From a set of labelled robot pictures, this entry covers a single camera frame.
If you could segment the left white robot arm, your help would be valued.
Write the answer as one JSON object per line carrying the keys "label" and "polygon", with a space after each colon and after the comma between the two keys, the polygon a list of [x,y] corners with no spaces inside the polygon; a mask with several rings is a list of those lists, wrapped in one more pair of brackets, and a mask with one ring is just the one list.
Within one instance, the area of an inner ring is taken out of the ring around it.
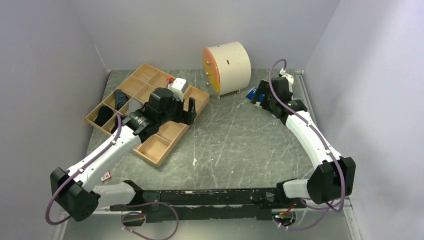
{"label": "left white robot arm", "polygon": [[145,203],[144,191],[131,180],[103,186],[97,182],[164,124],[172,121],[192,125],[197,116],[196,99],[189,97],[187,110],[184,105],[185,100],[177,98],[172,90],[158,87],[141,108],[125,118],[118,114],[117,129],[104,143],[67,170],[58,167],[50,174],[52,197],[45,211],[46,222],[59,225],[70,218],[80,222],[96,209],[114,205],[139,209]]}

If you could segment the blue underwear white trim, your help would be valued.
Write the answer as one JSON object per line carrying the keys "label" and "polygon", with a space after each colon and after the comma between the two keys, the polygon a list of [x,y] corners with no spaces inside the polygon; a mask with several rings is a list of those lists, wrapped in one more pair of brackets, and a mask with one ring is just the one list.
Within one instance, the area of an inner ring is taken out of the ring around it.
{"label": "blue underwear white trim", "polygon": [[263,93],[257,93],[257,88],[253,87],[247,93],[246,98],[255,104],[257,102],[261,103],[263,101],[264,96],[265,95]]}

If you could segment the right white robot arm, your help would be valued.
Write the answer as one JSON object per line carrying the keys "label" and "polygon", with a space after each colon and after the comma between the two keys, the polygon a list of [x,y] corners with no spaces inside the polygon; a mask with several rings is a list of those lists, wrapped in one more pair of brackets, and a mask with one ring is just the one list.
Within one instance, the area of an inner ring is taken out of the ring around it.
{"label": "right white robot arm", "polygon": [[274,77],[271,83],[261,80],[251,103],[269,111],[297,137],[314,167],[308,179],[291,179],[277,184],[279,191],[274,199],[278,206],[286,208],[294,199],[324,204],[352,193],[355,161],[343,157],[324,138],[306,105],[300,99],[293,99],[287,78]]}

